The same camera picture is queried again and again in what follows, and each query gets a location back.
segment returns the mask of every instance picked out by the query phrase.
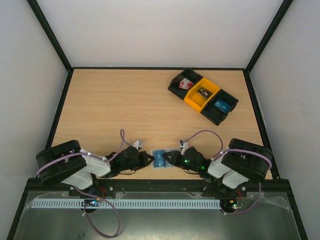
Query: white cable tray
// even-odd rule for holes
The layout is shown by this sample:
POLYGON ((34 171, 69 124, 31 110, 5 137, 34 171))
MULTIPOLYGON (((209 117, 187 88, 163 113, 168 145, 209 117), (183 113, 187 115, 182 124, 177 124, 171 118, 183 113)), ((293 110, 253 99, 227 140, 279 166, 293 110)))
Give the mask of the white cable tray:
MULTIPOLYGON (((220 200, 176 200, 176 199, 108 199, 117 209, 220 209, 220 200)), ((33 209, 79 209, 85 199, 38 198, 33 201, 33 209)), ((111 209, 106 202, 93 203, 88 209, 111 209)))

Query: black metal frame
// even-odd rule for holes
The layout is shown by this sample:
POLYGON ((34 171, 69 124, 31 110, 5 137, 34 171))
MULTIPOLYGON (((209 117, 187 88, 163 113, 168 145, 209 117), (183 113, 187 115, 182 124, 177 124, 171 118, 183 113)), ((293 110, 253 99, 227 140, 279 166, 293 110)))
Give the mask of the black metal frame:
MULTIPOLYGON (((38 19, 39 23, 41 24, 44 32, 46 33, 47 37, 49 38, 52 46, 56 50, 59 58, 61 59, 64 67, 68 71, 68 75, 66 77, 66 81, 64 84, 64 88, 60 97, 60 101, 53 119, 53 123, 50 129, 50 133, 45 145, 45 148, 51 147, 54 136, 57 130, 58 122, 62 113, 62 109, 64 106, 64 102, 68 93, 69 85, 72 79, 72 75, 74 69, 130 69, 130 70, 183 70, 184 67, 72 67, 64 54, 54 32, 52 31, 48 21, 44 13, 42 12, 37 0, 27 0, 31 9, 33 10, 36 18, 38 19)), ((269 28, 267 29, 266 33, 264 34, 260 44, 258 45, 256 51, 254 52, 249 64, 246 68, 216 68, 216 67, 192 67, 194 70, 224 70, 224 71, 242 71, 245 82, 247 85, 247 89, 249 92, 249 96, 251 99, 252 107, 254 110, 254 114, 256 117, 257 125, 260 131, 260 135, 262 138, 263 145, 269 149, 271 149, 268 133, 266 131, 266 126, 262 118, 262 114, 260 111, 260 107, 258 104, 257 96, 253 88, 253 84, 250 78, 250 72, 252 71, 254 65, 258 61, 260 55, 262 54, 263 50, 265 49, 266 45, 268 44, 269 40, 271 39, 272 35, 276 31, 278 25, 280 24, 281 20, 283 19, 284 15, 286 14, 287 10, 289 9, 290 5, 292 4, 293 0, 284 0, 277 11, 275 17, 273 18, 269 28)), ((299 210, 288 180, 279 179, 280 174, 277 167, 277 163, 275 159, 272 159, 273 167, 271 169, 273 180, 266 180, 261 183, 262 189, 264 192, 286 192, 291 209, 293 210, 293 215, 298 227, 298 231, 302 240, 307 240, 307 234, 304 229, 299 210)), ((113 194, 116 192, 117 189, 123 191, 135 191, 135 192, 158 192, 158 191, 178 191, 178 192, 203 192, 206 195, 206 191, 204 190, 204 181, 202 180, 126 180, 126 179, 99 179, 99 183, 103 185, 110 185, 112 187, 112 192, 109 194, 113 194)), ((247 192, 257 192, 258 191, 258 184, 254 182, 247 182, 245 183, 245 187, 247 192)), ((24 209, 28 193, 30 191, 69 191, 69 186, 66 184, 58 184, 53 187, 44 187, 41 185, 41 181, 37 178, 30 178, 27 181, 26 187, 22 194, 19 206, 17 208, 9 235, 7 237, 8 240, 14 238, 19 220, 24 209)))
MULTIPOLYGON (((205 196, 207 189, 204 188, 206 184, 203 180, 128 180, 128 179, 98 179, 99 186, 106 186, 107 194, 114 195, 116 192, 202 192, 205 196)), ((244 184, 247 192, 258 192, 259 187, 257 182, 246 182, 244 184)), ((293 195, 290 183, 285 179, 265 180, 261 183, 264 192, 270 193, 286 193, 293 216, 302 240, 307 240, 307 234, 302 223, 299 210, 293 195)), ((21 201, 17 208, 11 229, 9 231, 7 240, 13 240, 18 228, 21 214, 24 210, 27 197, 30 191, 43 191, 43 192, 68 192, 70 186, 67 184, 57 184, 52 187, 45 187, 41 184, 38 178, 29 178, 25 189, 23 191, 21 201)))

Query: blue object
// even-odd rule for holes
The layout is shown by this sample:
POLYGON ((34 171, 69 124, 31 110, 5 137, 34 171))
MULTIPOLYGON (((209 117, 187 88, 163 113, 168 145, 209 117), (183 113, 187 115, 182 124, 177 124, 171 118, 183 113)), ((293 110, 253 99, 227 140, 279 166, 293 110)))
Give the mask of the blue object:
POLYGON ((166 160, 162 156, 164 153, 164 150, 156 150, 153 151, 153 156, 154 156, 154 161, 153 161, 153 166, 154 168, 160 168, 160 167, 165 167, 166 166, 166 160))
POLYGON ((221 99, 216 101, 214 106, 216 106, 219 110, 221 110, 225 114, 227 114, 231 108, 231 106, 228 103, 226 103, 225 101, 222 101, 221 99))

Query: red item in tray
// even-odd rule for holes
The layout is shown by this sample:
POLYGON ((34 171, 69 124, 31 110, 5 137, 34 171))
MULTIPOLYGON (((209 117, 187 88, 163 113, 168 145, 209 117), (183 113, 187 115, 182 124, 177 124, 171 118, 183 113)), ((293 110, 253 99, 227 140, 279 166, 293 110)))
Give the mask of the red item in tray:
POLYGON ((182 81, 180 82, 179 88, 188 90, 188 89, 190 89, 193 85, 194 85, 194 83, 193 83, 192 81, 184 78, 184 79, 182 79, 182 81))

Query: wooden table surface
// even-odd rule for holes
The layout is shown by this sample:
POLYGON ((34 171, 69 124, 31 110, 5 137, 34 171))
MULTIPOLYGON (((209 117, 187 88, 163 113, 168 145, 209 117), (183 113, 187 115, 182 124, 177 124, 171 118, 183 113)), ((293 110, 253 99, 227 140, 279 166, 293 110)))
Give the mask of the wooden table surface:
MULTIPOLYGON (((242 71, 197 70, 239 100, 219 126, 168 90, 181 70, 75 69, 65 99, 53 145, 78 140, 93 154, 106 156, 120 146, 120 129, 133 143, 143 140, 142 151, 178 148, 179 140, 209 129, 216 131, 226 148, 232 138, 262 145, 254 110, 242 71)), ((206 158, 219 149, 220 141, 209 132, 189 142, 206 158)), ((199 179, 182 169, 152 169, 117 179, 199 179)), ((270 171, 267 179, 272 179, 270 171)))

